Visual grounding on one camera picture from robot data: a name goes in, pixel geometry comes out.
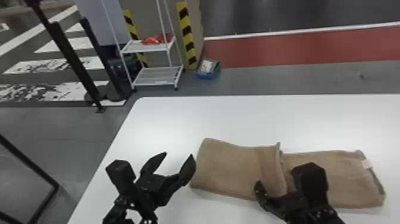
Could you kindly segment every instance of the hazard stripe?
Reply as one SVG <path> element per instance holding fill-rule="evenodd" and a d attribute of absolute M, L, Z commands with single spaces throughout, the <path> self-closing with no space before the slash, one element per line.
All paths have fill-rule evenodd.
<path fill-rule="evenodd" d="M 188 4 L 185 2 L 177 2 L 176 9 L 179 16 L 179 25 L 182 30 L 183 44 L 186 50 L 186 59 L 189 63 L 189 69 L 197 68 L 197 58 L 195 41 L 193 40 L 192 26 L 189 18 Z"/>
<path fill-rule="evenodd" d="M 130 37 L 133 40 L 136 40 L 136 41 L 139 40 L 140 38 L 138 36 L 138 31 L 136 30 L 136 27 L 135 27 L 135 23 L 134 23 L 134 20 L 133 20 L 132 13 L 130 13 L 130 10 L 123 10 L 122 14 L 124 15 L 125 23 L 126 23 L 126 26 L 128 27 Z M 139 56 L 139 60 L 141 60 L 143 65 L 146 68 L 149 67 L 145 54 L 144 53 L 138 53 L 138 56 Z"/>

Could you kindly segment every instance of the blue box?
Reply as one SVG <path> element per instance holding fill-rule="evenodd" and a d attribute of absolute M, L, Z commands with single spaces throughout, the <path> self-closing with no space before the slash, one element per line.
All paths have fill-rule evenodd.
<path fill-rule="evenodd" d="M 198 79 L 215 79 L 221 72 L 221 62 L 209 58 L 201 61 L 199 69 L 196 72 Z"/>

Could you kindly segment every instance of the red object on shelf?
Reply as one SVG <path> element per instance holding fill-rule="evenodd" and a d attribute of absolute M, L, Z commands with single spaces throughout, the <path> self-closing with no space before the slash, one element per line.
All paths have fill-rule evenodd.
<path fill-rule="evenodd" d="M 165 38 L 167 39 L 167 43 L 171 42 L 171 34 L 170 33 L 166 33 L 165 34 Z M 160 34 L 160 35 L 156 35 L 156 36 L 150 36 L 144 40 L 141 41 L 142 44 L 159 44 L 159 43 L 165 43 L 164 40 L 164 35 Z"/>

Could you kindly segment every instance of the white floor marking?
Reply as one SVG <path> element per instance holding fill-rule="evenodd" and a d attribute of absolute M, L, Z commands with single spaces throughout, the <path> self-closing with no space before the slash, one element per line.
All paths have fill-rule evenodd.
<path fill-rule="evenodd" d="M 107 85 L 109 81 L 94 81 L 96 86 Z M 0 102 L 27 101 L 84 101 L 86 89 L 81 82 L 65 82 L 59 85 L 50 84 L 1 84 Z M 121 106 L 125 101 L 111 102 L 103 100 L 104 106 Z"/>
<path fill-rule="evenodd" d="M 85 31 L 80 23 L 76 23 L 75 25 L 71 26 L 66 33 L 73 33 L 73 32 L 81 32 Z"/>
<path fill-rule="evenodd" d="M 71 15 L 72 13 L 75 13 L 78 10 L 76 5 L 67 8 L 66 10 L 62 11 L 61 13 L 51 17 L 49 19 L 50 22 L 54 21 L 61 21 Z M 29 39 L 33 38 L 34 36 L 38 35 L 42 31 L 45 30 L 45 27 L 42 24 L 38 24 L 37 26 L 31 28 L 30 30 L 18 35 L 17 37 L 13 38 L 12 40 L 2 44 L 0 46 L 0 57 L 3 56 L 5 53 L 8 51 L 16 48 L 17 46 L 25 43 Z"/>
<path fill-rule="evenodd" d="M 71 43 L 71 46 L 74 50 L 93 48 L 93 45 L 88 37 L 68 38 L 68 41 Z M 36 50 L 35 53 L 45 53 L 45 52 L 55 52 L 55 51 L 60 51 L 60 49 L 58 49 L 54 41 L 50 41 L 41 48 L 39 48 L 38 50 Z"/>
<path fill-rule="evenodd" d="M 366 25 L 349 25 L 349 26 L 333 26 L 333 27 L 299 29 L 299 30 L 283 30 L 283 31 L 266 32 L 266 33 L 246 33 L 246 34 L 241 34 L 241 35 L 209 36 L 209 37 L 204 38 L 204 40 L 205 41 L 219 41 L 219 40 L 239 39 L 239 38 L 254 38 L 257 36 L 280 36 L 280 35 L 295 35 L 295 34 L 302 34 L 302 33 L 337 32 L 337 31 L 346 31 L 346 30 L 362 30 L 362 29 L 396 27 L 396 26 L 400 26 L 400 21 L 389 22 L 389 23 L 366 24 Z"/>
<path fill-rule="evenodd" d="M 122 101 L 118 101 L 118 102 L 112 102 L 109 101 L 108 99 L 103 99 L 102 101 L 100 101 L 101 105 L 103 105 L 104 107 L 118 107 L 118 106 L 122 106 L 124 105 L 126 102 L 126 99 L 122 100 Z"/>
<path fill-rule="evenodd" d="M 88 70 L 104 69 L 99 57 L 82 57 L 80 58 L 83 66 Z M 20 61 L 4 74 L 29 74 L 39 72 L 55 72 L 69 68 L 69 64 L 65 58 L 40 60 L 40 61 Z"/>
<path fill-rule="evenodd" d="M 0 32 L 1 31 L 6 31 L 6 30 L 9 30 L 10 28 L 7 26 L 7 24 L 6 23 L 1 23 L 0 24 Z"/>
<path fill-rule="evenodd" d="M 108 81 L 94 81 L 96 86 L 107 85 Z M 84 101 L 86 89 L 81 82 L 65 82 L 55 87 L 55 91 L 48 91 L 44 101 Z"/>

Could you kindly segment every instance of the folded towel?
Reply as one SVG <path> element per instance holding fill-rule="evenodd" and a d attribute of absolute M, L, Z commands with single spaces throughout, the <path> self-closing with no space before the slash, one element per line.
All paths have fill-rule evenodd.
<path fill-rule="evenodd" d="M 287 193 L 279 143 L 269 147 L 241 147 L 206 138 L 197 155 L 197 170 L 190 183 L 218 194 L 255 200 L 253 187 L 262 181 L 268 193 Z"/>
<path fill-rule="evenodd" d="M 261 181 L 268 194 L 279 197 L 295 191 L 290 170 L 315 162 L 326 171 L 332 206 L 369 208 L 383 204 L 386 194 L 361 151 L 282 154 L 275 146 L 241 147 L 206 138 L 197 155 L 193 188 L 255 200 L 253 187 Z"/>
<path fill-rule="evenodd" d="M 287 187 L 295 191 L 288 172 L 294 167 L 314 162 L 326 171 L 328 199 L 333 207 L 360 209 L 382 206 L 385 192 L 361 151 L 322 151 L 313 153 L 284 154 Z"/>

